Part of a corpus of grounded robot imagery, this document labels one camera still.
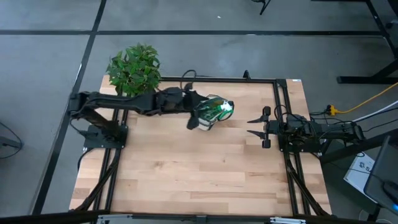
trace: gray floor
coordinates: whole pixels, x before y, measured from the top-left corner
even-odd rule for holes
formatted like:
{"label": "gray floor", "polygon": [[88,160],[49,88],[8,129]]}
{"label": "gray floor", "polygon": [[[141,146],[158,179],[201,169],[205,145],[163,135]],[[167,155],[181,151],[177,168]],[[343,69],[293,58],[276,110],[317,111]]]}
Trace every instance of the gray floor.
{"label": "gray floor", "polygon": [[[99,0],[0,1],[0,29],[91,29]],[[381,18],[394,13],[387,1],[374,1]],[[275,0],[263,16],[261,5],[245,0],[108,0],[100,30],[376,30],[360,2]],[[0,121],[25,142],[16,156],[0,160],[0,217],[25,215],[79,69],[88,36],[0,35]],[[110,55],[137,42],[159,52],[163,76],[180,76],[188,69],[212,77],[302,79],[310,111],[327,104],[351,108],[386,88],[384,85],[339,85],[340,75],[371,75],[392,61],[381,38],[281,36],[97,36],[81,90],[96,91]],[[339,116],[350,120],[397,99],[397,88],[360,109]],[[368,129],[397,117],[372,118]],[[366,133],[374,136],[397,126]],[[83,138],[69,129],[44,206],[45,213],[68,209]],[[9,153],[1,148],[0,156]],[[375,157],[377,150],[369,151]],[[328,185],[333,213],[358,219],[361,208]],[[385,215],[393,221],[391,215]]]}

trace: green plant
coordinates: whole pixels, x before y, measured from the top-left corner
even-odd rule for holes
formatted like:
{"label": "green plant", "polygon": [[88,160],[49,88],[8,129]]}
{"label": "green plant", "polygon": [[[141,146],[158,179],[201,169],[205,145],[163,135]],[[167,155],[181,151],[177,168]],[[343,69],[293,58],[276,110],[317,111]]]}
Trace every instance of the green plant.
{"label": "green plant", "polygon": [[128,47],[126,53],[118,52],[111,58],[106,69],[109,80],[116,86],[116,92],[127,96],[153,91],[159,86],[159,60],[157,51],[150,45]]}

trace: black desk leg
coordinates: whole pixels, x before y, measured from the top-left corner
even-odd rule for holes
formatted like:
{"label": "black desk leg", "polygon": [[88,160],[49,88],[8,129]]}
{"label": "black desk leg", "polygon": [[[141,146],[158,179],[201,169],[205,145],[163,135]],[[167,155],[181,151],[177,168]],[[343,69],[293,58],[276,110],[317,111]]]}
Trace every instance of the black desk leg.
{"label": "black desk leg", "polygon": [[375,147],[381,146],[384,142],[386,136],[391,136],[390,141],[398,141],[398,128],[388,131],[383,134],[379,134],[377,136],[371,137],[367,140],[362,141],[360,144],[352,144],[350,146],[344,147],[337,151],[328,153],[326,155],[321,156],[321,163],[326,164],[328,162],[333,162],[338,159],[346,158],[348,156],[353,156],[360,152],[364,152],[369,149],[373,149]]}
{"label": "black desk leg", "polygon": [[377,206],[376,210],[374,211],[374,213],[373,214],[369,214],[368,221],[375,222],[377,220],[377,217],[379,216],[379,212],[380,212],[380,206]]}
{"label": "black desk leg", "polygon": [[337,77],[337,82],[346,84],[395,84],[398,82],[398,78],[387,76],[396,70],[398,70],[398,59],[395,59],[371,77]]}

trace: wooden tabletop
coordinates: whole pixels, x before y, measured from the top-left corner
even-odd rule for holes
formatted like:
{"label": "wooden tabletop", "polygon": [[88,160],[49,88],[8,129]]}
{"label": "wooden tabletop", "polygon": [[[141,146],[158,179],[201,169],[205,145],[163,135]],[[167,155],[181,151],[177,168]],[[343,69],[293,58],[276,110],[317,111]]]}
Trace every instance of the wooden tabletop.
{"label": "wooden tabletop", "polygon": [[[302,83],[287,80],[292,112],[309,118]],[[179,86],[163,82],[160,89]],[[188,114],[139,116],[129,112],[129,136],[122,150],[112,212],[177,213],[209,215],[291,215],[283,154],[276,136],[271,148],[246,130],[262,130],[247,124],[260,117],[262,108],[275,107],[271,84],[193,84],[201,95],[216,94],[233,100],[232,117],[216,123],[210,131],[186,128]],[[116,94],[103,78],[101,93]],[[284,102],[280,91],[281,102]],[[111,119],[112,110],[98,109]],[[79,206],[98,181],[104,149],[94,149],[81,161],[70,208]],[[305,183],[317,202],[330,212],[319,161],[301,153]],[[101,200],[107,193],[106,186]],[[296,187],[299,210],[300,191]]]}

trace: white cable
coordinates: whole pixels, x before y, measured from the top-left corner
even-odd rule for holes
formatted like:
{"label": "white cable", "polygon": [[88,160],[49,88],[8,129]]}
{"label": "white cable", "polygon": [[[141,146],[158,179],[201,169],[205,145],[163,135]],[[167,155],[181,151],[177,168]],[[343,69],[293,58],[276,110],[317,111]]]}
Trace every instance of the white cable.
{"label": "white cable", "polygon": [[395,101],[395,102],[393,102],[393,103],[391,103],[390,105],[386,106],[385,108],[379,109],[379,110],[376,111],[376,112],[373,112],[373,113],[368,114],[368,115],[366,115],[366,116],[363,116],[363,117],[361,117],[361,118],[357,118],[357,119],[355,119],[355,120],[353,120],[353,121],[354,121],[354,122],[361,121],[361,120],[363,120],[363,119],[365,119],[365,118],[367,118],[367,117],[370,117],[370,116],[372,116],[372,115],[374,115],[374,114],[380,113],[380,112],[382,112],[382,111],[384,111],[384,110],[390,108],[391,106],[394,106],[394,105],[397,104],[397,103],[398,103],[398,100]]}
{"label": "white cable", "polygon": [[358,220],[362,220],[362,219],[361,219],[361,214],[362,214],[362,212],[363,212],[363,209],[361,209],[361,211],[359,212]]}
{"label": "white cable", "polygon": [[387,223],[391,223],[391,224],[392,224],[392,222],[391,222],[391,221],[389,221],[389,220],[386,220],[386,219],[383,219],[383,218],[380,218],[380,219],[376,220],[376,222],[378,222],[378,221],[381,221],[381,220],[383,220],[383,221],[386,221]]}

